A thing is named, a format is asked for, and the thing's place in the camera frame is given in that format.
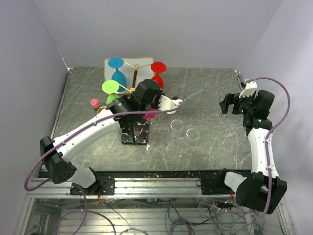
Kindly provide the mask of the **clear glass cup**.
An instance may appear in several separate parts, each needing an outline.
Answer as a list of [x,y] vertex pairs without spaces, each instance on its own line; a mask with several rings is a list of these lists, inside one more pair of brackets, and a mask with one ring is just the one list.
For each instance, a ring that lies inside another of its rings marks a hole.
[[174,119],[170,123],[170,134],[174,138],[178,138],[183,133],[184,124],[179,119]]
[[184,136],[185,144],[188,146],[196,145],[199,139],[200,139],[200,133],[195,128],[188,129]]

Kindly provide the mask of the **red plastic wine glass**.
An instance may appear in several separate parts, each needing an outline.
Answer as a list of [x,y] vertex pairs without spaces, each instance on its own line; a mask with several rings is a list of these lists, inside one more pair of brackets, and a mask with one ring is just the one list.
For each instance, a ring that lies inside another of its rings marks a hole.
[[155,73],[151,79],[157,82],[162,90],[164,89],[164,81],[160,74],[164,73],[166,69],[167,67],[163,62],[154,62],[151,64],[151,70]]

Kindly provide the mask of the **pink plastic wine glass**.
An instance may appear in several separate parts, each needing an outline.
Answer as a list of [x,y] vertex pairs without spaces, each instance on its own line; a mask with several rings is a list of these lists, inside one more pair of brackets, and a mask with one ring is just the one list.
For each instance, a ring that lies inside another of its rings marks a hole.
[[157,111],[157,110],[156,110],[156,109],[151,109],[151,110],[149,111],[149,113],[147,113],[147,114],[145,114],[145,115],[143,116],[143,119],[148,120],[148,119],[154,118],[154,117],[156,116],[155,113],[152,113],[152,112],[154,112],[154,111]]

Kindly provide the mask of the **gold wine glass rack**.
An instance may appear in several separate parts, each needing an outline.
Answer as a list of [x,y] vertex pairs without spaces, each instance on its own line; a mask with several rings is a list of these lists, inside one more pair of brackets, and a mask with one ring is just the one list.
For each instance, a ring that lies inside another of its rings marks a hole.
[[[150,111],[159,108],[159,99],[163,93],[159,84],[152,79],[140,82],[133,92],[119,95],[112,103],[104,108],[114,114],[130,111]],[[122,128],[121,143],[146,145],[148,143],[149,122],[143,119],[144,114],[115,117]]]

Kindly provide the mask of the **blue plastic wine glass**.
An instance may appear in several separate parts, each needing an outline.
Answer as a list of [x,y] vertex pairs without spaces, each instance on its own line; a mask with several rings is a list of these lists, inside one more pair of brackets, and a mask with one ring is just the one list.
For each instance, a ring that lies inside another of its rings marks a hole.
[[123,72],[119,69],[124,65],[124,61],[122,58],[114,57],[108,61],[109,67],[115,69],[115,72],[112,75],[112,80],[118,82],[121,86],[117,90],[118,93],[124,92],[127,87],[127,79]]

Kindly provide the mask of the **green plastic wine glass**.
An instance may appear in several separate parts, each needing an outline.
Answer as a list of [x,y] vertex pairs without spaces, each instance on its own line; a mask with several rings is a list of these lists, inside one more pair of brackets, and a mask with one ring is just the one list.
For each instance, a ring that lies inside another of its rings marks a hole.
[[116,93],[119,90],[119,87],[119,83],[114,80],[108,80],[102,84],[102,91],[108,95],[106,105],[112,103],[115,99],[120,98],[120,96]]

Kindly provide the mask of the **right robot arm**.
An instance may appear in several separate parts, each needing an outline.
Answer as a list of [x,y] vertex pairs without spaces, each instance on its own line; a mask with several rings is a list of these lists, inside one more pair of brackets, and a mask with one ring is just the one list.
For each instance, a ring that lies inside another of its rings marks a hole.
[[219,103],[223,114],[233,105],[234,115],[243,115],[251,149],[251,173],[242,173],[224,168],[214,177],[200,180],[203,195],[225,194],[232,190],[236,203],[253,211],[272,214],[287,191],[287,183],[281,180],[276,170],[271,147],[273,128],[268,119],[274,94],[259,90],[247,97],[239,93],[227,93]]

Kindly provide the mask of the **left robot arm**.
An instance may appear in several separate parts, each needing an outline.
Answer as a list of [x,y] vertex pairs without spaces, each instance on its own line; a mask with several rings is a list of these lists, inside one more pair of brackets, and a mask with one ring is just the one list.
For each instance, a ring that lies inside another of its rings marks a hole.
[[95,194],[103,188],[103,180],[92,168],[83,167],[74,157],[83,148],[101,137],[119,131],[124,126],[138,122],[144,111],[158,109],[162,95],[160,85],[145,79],[133,93],[114,99],[95,117],[61,137],[40,140],[41,155],[49,177],[54,184],[66,181],[80,185],[88,194]]

